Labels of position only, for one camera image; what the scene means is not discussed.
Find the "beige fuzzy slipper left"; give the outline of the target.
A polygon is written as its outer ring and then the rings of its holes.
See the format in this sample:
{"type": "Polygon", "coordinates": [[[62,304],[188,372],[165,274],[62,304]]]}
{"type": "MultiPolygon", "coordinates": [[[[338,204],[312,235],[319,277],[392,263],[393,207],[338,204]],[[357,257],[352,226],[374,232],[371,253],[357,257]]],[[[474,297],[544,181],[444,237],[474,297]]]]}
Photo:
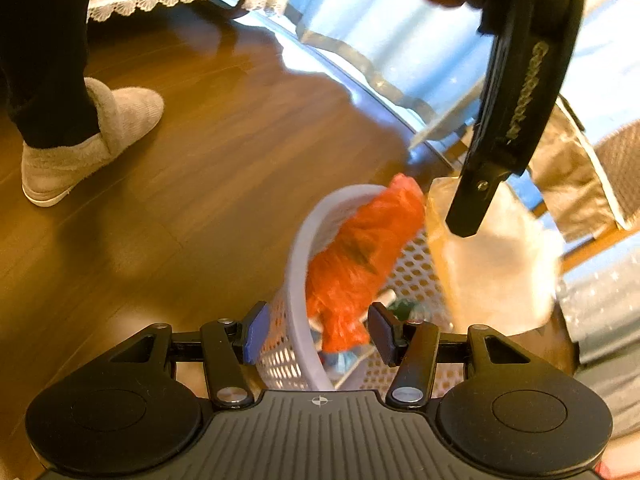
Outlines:
{"type": "Polygon", "coordinates": [[[164,100],[151,89],[112,90],[89,77],[85,85],[96,107],[100,131],[74,146],[23,148],[22,190],[38,207],[58,204],[78,183],[150,133],[163,116],[164,100]]]}

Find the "lavender perforated plastic basket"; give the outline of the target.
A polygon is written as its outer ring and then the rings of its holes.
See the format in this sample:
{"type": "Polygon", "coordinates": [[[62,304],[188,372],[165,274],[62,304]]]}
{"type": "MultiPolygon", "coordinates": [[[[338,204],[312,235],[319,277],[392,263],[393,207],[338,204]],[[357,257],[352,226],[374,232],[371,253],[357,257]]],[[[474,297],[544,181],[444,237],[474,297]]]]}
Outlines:
{"type": "MultiPolygon", "coordinates": [[[[385,394],[396,370],[387,366],[366,330],[367,313],[350,304],[327,308],[312,298],[308,274],[314,259],[333,243],[344,224],[384,193],[381,185],[351,185],[326,196],[298,230],[285,268],[284,282],[269,301],[270,327],[257,360],[262,381],[272,390],[375,390],[385,394]]],[[[376,298],[400,318],[431,322],[454,331],[424,231],[416,232],[376,298]]]]}

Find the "black trouser leg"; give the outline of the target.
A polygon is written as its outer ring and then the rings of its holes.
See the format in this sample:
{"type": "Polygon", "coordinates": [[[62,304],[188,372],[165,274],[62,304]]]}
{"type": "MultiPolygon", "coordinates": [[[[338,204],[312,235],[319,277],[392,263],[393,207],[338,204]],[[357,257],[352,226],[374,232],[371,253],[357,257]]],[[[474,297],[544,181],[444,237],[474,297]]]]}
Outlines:
{"type": "Polygon", "coordinates": [[[1,0],[9,116],[31,148],[75,146],[100,131],[84,79],[89,0],[1,0]]]}

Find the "beige paper takeout bag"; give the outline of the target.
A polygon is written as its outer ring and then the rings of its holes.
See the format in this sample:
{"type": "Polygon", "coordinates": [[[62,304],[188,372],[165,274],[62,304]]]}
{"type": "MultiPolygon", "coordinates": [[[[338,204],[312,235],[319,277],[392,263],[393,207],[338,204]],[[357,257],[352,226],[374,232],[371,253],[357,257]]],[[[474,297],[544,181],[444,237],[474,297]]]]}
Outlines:
{"type": "Polygon", "coordinates": [[[445,218],[456,178],[438,178],[425,199],[427,247],[442,284],[452,328],[484,324],[506,336],[549,321],[563,241],[537,220],[506,183],[477,233],[460,237],[445,218]]]}

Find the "brown quilted chair cover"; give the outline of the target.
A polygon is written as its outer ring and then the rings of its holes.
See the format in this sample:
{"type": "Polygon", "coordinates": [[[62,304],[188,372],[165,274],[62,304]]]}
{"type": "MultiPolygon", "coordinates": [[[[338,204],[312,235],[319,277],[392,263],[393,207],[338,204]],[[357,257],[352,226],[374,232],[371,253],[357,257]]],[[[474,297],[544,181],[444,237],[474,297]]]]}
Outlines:
{"type": "Polygon", "coordinates": [[[567,99],[556,100],[528,172],[564,240],[639,223],[639,123],[593,145],[567,99]]]}

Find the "red plastic bag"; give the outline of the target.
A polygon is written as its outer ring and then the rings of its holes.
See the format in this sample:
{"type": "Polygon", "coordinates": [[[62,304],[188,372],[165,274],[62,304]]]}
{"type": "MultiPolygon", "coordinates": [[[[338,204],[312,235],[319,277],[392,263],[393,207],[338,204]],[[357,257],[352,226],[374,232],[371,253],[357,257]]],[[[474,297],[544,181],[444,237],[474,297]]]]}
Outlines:
{"type": "Polygon", "coordinates": [[[394,270],[404,247],[424,227],[424,195],[413,178],[396,174],[359,207],[334,240],[308,264],[307,316],[322,325],[322,350],[367,344],[361,318],[394,270]]]}

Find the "clear plastic water bottle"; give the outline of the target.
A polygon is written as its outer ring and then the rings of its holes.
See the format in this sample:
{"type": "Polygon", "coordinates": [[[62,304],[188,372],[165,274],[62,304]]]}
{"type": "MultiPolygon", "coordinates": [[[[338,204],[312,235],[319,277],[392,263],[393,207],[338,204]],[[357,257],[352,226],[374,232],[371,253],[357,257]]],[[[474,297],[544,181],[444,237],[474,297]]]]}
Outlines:
{"type": "Polygon", "coordinates": [[[434,320],[434,309],[427,301],[399,298],[393,301],[387,310],[392,312],[400,322],[423,323],[434,320]]]}

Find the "blue star-patterned curtain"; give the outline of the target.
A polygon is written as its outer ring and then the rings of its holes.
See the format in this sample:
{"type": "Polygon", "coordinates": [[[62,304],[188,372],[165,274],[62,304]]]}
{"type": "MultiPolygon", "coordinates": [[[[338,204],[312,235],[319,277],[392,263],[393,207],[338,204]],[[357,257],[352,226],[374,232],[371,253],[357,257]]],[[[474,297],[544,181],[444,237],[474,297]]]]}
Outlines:
{"type": "MultiPolygon", "coordinates": [[[[480,14],[445,10],[425,0],[288,0],[285,26],[308,46],[338,55],[370,86],[415,112],[429,138],[454,130],[448,112],[477,111],[472,89],[490,51],[480,14]]],[[[639,0],[587,0],[574,58],[563,86],[596,145],[639,122],[639,0]]],[[[613,434],[639,428],[639,252],[611,250],[571,273],[558,293],[576,376],[605,400],[613,434]]]]}

